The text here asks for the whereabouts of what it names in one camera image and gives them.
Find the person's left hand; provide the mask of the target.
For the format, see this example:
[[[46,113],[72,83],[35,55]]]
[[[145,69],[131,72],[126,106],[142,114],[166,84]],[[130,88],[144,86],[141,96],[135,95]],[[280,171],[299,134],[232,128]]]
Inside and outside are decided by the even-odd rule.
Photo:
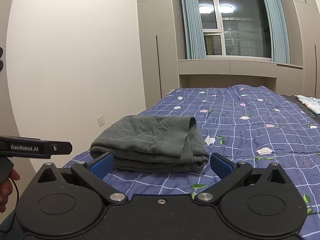
[[[6,210],[9,196],[12,194],[13,188],[11,180],[20,180],[20,175],[14,168],[10,171],[8,179],[1,184],[0,213],[4,213]]]

